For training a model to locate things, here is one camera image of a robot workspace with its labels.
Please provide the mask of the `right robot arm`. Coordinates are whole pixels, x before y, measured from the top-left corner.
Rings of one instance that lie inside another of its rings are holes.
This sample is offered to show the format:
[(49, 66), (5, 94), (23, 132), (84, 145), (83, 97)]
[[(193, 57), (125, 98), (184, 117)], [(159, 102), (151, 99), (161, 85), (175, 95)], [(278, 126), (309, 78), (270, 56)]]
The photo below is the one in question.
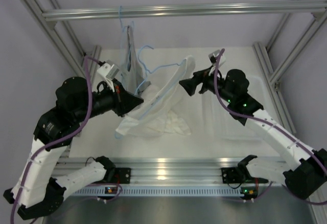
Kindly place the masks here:
[(249, 155), (238, 163), (239, 178), (249, 182), (253, 178), (283, 184), (295, 197), (306, 201), (326, 183), (326, 150), (315, 150), (294, 137), (248, 94), (249, 81), (239, 69), (228, 71), (226, 77), (208, 68), (195, 72), (193, 77), (179, 81), (188, 95), (211, 91), (229, 114), (244, 127), (254, 131), (282, 158), (282, 163), (269, 163)]

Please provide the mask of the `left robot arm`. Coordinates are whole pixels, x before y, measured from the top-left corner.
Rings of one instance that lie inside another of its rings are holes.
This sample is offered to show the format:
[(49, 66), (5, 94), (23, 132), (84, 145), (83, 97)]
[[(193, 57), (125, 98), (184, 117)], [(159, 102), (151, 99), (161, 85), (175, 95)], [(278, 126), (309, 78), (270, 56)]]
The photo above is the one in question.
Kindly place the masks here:
[(56, 90), (56, 105), (43, 114), (34, 130), (30, 156), (17, 184), (3, 196), (14, 205), (23, 220), (35, 220), (54, 213), (73, 193), (92, 183), (116, 183), (115, 164), (105, 156), (63, 177), (52, 177), (62, 153), (90, 118), (113, 111), (124, 116), (143, 99), (124, 89), (118, 80), (114, 88), (101, 81), (93, 92), (82, 77), (65, 80)]

